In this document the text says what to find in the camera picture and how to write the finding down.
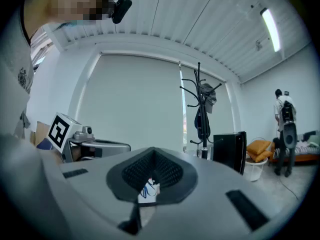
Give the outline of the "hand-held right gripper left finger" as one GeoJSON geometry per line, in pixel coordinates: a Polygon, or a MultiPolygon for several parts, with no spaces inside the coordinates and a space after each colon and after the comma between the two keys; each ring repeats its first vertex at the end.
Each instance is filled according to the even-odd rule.
{"type": "Polygon", "coordinates": [[[155,170],[154,147],[124,153],[123,161],[110,168],[106,183],[121,201],[137,202],[138,195],[155,170]]]}

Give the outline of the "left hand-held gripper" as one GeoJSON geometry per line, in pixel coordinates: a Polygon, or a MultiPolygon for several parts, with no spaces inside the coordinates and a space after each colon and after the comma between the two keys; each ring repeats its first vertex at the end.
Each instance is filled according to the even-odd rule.
{"type": "Polygon", "coordinates": [[[47,139],[60,153],[64,163],[72,163],[72,146],[81,147],[81,157],[78,161],[87,161],[110,157],[131,151],[126,143],[98,139],[90,126],[82,125],[71,117],[56,113],[47,133],[47,139]]]}

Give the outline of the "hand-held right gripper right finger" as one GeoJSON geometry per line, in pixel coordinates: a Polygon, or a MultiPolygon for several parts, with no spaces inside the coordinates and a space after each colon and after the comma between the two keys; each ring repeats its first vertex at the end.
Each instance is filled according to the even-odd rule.
{"type": "Polygon", "coordinates": [[[196,188],[198,173],[188,160],[190,157],[169,149],[155,147],[153,175],[159,183],[156,204],[181,203],[196,188]]]}

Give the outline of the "black scooter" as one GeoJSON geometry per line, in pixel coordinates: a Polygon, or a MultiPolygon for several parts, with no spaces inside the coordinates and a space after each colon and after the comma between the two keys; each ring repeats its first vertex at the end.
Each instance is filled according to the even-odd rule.
{"type": "MultiPolygon", "coordinates": [[[[209,153],[209,149],[208,149],[208,144],[213,145],[214,141],[210,140],[210,136],[207,137],[207,133],[206,133],[206,125],[204,125],[206,123],[205,120],[205,113],[206,112],[206,107],[205,107],[205,99],[202,95],[202,91],[201,91],[201,85],[206,83],[206,79],[203,78],[201,79],[200,77],[200,73],[201,73],[201,62],[197,63],[197,68],[193,70],[193,74],[194,74],[194,79],[189,79],[189,78],[181,78],[181,85],[179,86],[179,88],[184,91],[185,93],[190,94],[194,100],[196,101],[196,104],[188,104],[186,103],[185,106],[187,108],[194,108],[195,109],[195,115],[194,115],[194,120],[192,121],[193,126],[195,127],[195,117],[196,117],[196,113],[197,110],[199,108],[199,106],[201,106],[201,126],[202,126],[202,130],[203,130],[203,141],[201,141],[198,138],[198,132],[196,129],[196,136],[198,138],[198,140],[193,140],[190,139],[189,143],[196,145],[197,149],[196,149],[196,156],[202,159],[207,159],[208,158],[208,153],[209,153]]],[[[220,88],[222,86],[221,83],[219,83],[218,85],[216,85],[215,87],[213,87],[213,89],[216,91],[218,88],[220,88]]]]}

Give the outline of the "person's left hand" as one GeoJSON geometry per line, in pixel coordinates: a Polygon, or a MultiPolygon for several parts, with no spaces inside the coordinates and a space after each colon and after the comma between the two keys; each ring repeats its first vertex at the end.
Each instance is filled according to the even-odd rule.
{"type": "Polygon", "coordinates": [[[70,151],[71,151],[71,156],[72,156],[72,160],[75,162],[75,161],[78,161],[80,159],[80,157],[82,156],[81,155],[81,147],[80,146],[72,146],[70,148],[70,151]]]}

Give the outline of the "white roller blind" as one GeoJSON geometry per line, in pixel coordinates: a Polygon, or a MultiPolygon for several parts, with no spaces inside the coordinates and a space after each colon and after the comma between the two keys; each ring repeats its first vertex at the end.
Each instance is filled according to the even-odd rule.
{"type": "MultiPolygon", "coordinates": [[[[182,65],[181,72],[182,78],[196,82],[194,69],[182,65]]],[[[234,132],[232,107],[224,82],[203,72],[200,72],[200,79],[206,79],[206,81],[202,81],[201,83],[208,83],[213,88],[222,83],[222,86],[215,90],[217,101],[212,107],[212,113],[208,113],[209,126],[211,130],[209,139],[210,141],[213,141],[213,135],[229,134],[234,132]]],[[[183,81],[183,87],[197,95],[196,87],[192,82],[183,81]]],[[[190,140],[199,142],[198,132],[194,125],[198,107],[187,107],[187,105],[195,106],[198,102],[192,94],[186,91],[184,91],[184,98],[186,115],[186,151],[196,151],[197,145],[190,143],[190,140]]]]}
{"type": "Polygon", "coordinates": [[[140,56],[102,55],[78,112],[98,139],[183,150],[183,103],[178,65],[140,56]]]}

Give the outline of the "person's grey t-shirt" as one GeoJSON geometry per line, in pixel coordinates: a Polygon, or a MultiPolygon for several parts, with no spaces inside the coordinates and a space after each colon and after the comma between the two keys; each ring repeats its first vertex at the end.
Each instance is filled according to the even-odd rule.
{"type": "Polygon", "coordinates": [[[30,126],[26,109],[33,78],[30,39],[20,7],[0,34],[0,135],[25,137],[30,126]]]}

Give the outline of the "orange cushion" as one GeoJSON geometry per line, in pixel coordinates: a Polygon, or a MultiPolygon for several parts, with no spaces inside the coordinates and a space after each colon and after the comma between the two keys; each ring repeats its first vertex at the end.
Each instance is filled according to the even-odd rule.
{"type": "Polygon", "coordinates": [[[246,151],[253,155],[260,155],[270,144],[271,142],[268,140],[255,140],[246,147],[246,151]]]}
{"type": "Polygon", "coordinates": [[[273,155],[273,153],[269,150],[265,150],[263,151],[262,153],[260,154],[254,154],[254,153],[251,153],[251,152],[246,152],[249,157],[255,162],[255,163],[259,163],[261,161],[263,161],[264,159],[270,157],[273,155]]]}

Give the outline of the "grey baseball cap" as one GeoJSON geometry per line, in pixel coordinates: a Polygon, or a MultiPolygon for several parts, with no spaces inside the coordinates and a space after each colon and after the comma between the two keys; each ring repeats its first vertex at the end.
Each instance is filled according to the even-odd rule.
{"type": "Polygon", "coordinates": [[[208,84],[204,83],[201,85],[201,93],[203,98],[205,99],[205,109],[208,114],[211,114],[213,111],[213,106],[217,102],[216,91],[214,88],[208,84]]]}

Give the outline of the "striped blanket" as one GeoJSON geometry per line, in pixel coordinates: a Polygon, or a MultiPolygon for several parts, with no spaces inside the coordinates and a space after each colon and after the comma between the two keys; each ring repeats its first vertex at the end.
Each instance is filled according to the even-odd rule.
{"type": "MultiPolygon", "coordinates": [[[[273,152],[273,157],[274,158],[279,158],[280,154],[280,139],[279,138],[274,138],[273,140],[274,143],[274,152],[273,152]]],[[[298,140],[295,146],[295,155],[300,156],[300,155],[320,155],[320,134],[316,135],[310,135],[308,136],[302,136],[298,140]]],[[[286,154],[285,156],[288,157],[290,154],[290,150],[287,148],[286,149],[286,154]]]]}

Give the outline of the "orange daybed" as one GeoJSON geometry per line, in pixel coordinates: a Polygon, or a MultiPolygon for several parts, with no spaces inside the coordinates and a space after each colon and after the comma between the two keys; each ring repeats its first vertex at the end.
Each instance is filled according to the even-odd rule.
{"type": "MultiPolygon", "coordinates": [[[[314,130],[314,131],[309,131],[306,133],[298,134],[297,135],[297,142],[299,141],[300,137],[302,137],[302,136],[309,137],[310,135],[320,135],[320,131],[314,130]]],[[[279,158],[274,158],[274,148],[275,148],[275,144],[272,141],[271,145],[270,145],[270,151],[272,152],[272,156],[269,157],[269,163],[276,163],[279,160],[279,158]]],[[[316,161],[319,158],[320,158],[320,155],[312,155],[312,154],[295,155],[295,162],[316,161]]]]}

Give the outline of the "ceiling tube light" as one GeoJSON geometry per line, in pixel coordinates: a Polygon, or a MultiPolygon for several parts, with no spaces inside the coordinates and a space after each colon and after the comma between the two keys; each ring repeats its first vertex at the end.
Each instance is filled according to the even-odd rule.
{"type": "Polygon", "coordinates": [[[263,18],[267,27],[274,51],[279,52],[281,50],[280,36],[271,11],[265,7],[260,11],[260,15],[263,18]]]}

